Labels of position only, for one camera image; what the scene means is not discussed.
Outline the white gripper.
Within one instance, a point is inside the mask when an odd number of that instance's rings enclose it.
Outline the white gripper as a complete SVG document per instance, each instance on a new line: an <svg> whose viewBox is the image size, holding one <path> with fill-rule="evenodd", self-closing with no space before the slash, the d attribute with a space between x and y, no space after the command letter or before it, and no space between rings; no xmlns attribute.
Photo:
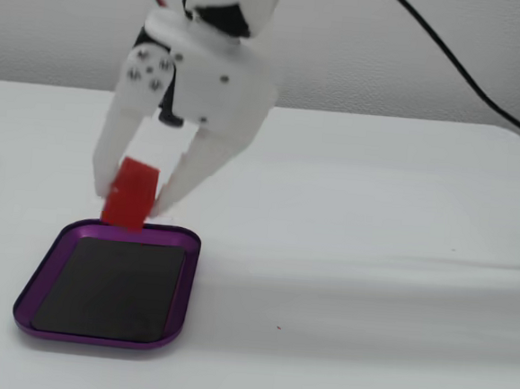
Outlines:
<svg viewBox="0 0 520 389"><path fill-rule="evenodd" d="M144 33L149 41L122 63L93 153L93 181L106 198L141 122L169 102L173 115L201 128L159 191L149 215L158 217L251 143L277 88L264 57L199 19L155 9Z"/></svg>

